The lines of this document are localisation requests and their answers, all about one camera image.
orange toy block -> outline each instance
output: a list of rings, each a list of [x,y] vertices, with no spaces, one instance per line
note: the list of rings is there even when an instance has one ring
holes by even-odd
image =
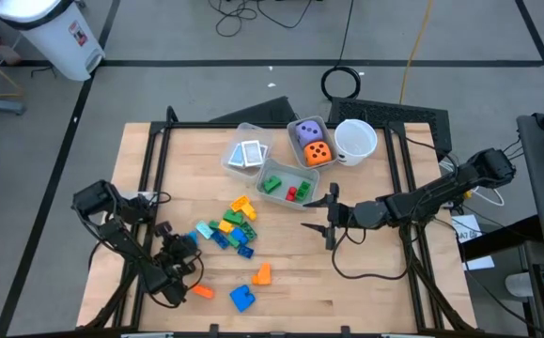
[[[263,263],[259,272],[253,276],[253,284],[269,285],[272,283],[272,268],[270,263]]]
[[[253,206],[251,206],[251,201],[248,197],[246,197],[246,195],[242,195],[241,197],[237,198],[236,201],[232,202],[230,207],[234,212],[238,212],[238,210],[241,210],[251,221],[254,221],[256,219],[255,209],[253,208]]]
[[[196,295],[202,296],[202,297],[207,298],[207,299],[212,299],[213,296],[215,295],[215,293],[213,292],[213,289],[208,288],[206,286],[203,286],[201,284],[193,287],[193,292]]]
[[[308,166],[323,164],[332,160],[330,148],[325,142],[313,142],[303,149],[305,162]]]
[[[219,222],[218,229],[220,229],[221,231],[229,234],[229,233],[232,232],[232,229],[234,229],[234,225],[232,225],[232,223],[230,223],[228,221],[221,220]]]

label on trash can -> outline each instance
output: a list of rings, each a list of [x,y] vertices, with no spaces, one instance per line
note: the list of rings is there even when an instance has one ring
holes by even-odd
[[[84,46],[85,42],[87,41],[87,36],[84,33],[84,30],[82,27],[80,27],[80,24],[77,23],[77,21],[74,21],[69,26],[69,32],[73,35],[73,37],[77,40],[77,44],[80,46]]]

plastic bin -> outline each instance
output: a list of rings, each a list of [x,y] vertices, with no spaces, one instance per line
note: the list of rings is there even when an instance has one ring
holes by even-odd
[[[273,146],[273,132],[258,126],[254,126],[250,123],[243,122],[236,128],[234,137],[232,137],[232,140],[227,145],[224,154],[222,154],[221,161],[222,166],[227,171],[228,175],[243,180],[247,183],[256,183],[257,175],[259,174],[262,166],[240,168],[230,165],[228,162],[232,157],[237,144],[243,141],[252,140],[258,140],[260,144],[267,146],[267,157],[270,156]]]
[[[282,184],[271,193],[266,193],[263,190],[263,182],[270,176],[277,176],[282,181]],[[306,197],[300,202],[287,201],[286,196],[288,188],[299,186],[303,181],[311,184],[311,190]],[[317,170],[305,170],[289,165],[280,164],[272,159],[265,160],[261,167],[261,174],[256,183],[256,190],[261,195],[261,198],[266,201],[274,202],[281,206],[291,207],[296,210],[305,210],[303,204],[313,201],[313,196],[316,195],[319,183],[319,172]]]
[[[21,31],[66,77],[85,81],[104,58],[73,0],[1,0],[0,19]]]
[[[332,152],[331,161],[323,163],[323,164],[307,166],[307,163],[305,162],[305,157],[303,154],[303,149],[301,148],[301,145],[299,145],[299,141],[297,140],[297,133],[296,133],[297,126],[303,123],[304,121],[316,121],[319,124],[319,127],[321,128],[321,133],[324,137],[324,142],[328,145],[328,147],[330,148],[330,151]],[[287,130],[288,130],[288,137],[290,138],[290,145],[292,146],[292,151],[294,151],[294,156],[297,158],[297,162],[299,163],[301,167],[306,169],[317,169],[317,170],[323,171],[330,168],[330,166],[333,165],[338,159],[338,151],[336,150],[336,145],[334,144],[334,140],[332,136],[330,135],[330,132],[326,128],[326,123],[324,122],[323,118],[319,116],[311,116],[308,118],[300,119],[298,121],[290,122],[287,125]]]

trash can lid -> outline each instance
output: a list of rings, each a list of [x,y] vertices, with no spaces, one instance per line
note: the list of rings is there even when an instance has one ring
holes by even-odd
[[[15,23],[32,23],[48,16],[58,5],[66,3],[72,3],[72,0],[0,0],[0,18]]]

white trash can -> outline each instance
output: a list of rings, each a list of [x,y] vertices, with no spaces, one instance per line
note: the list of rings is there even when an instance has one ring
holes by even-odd
[[[1,0],[0,19],[18,29],[66,77],[90,78],[104,58],[73,0]]]

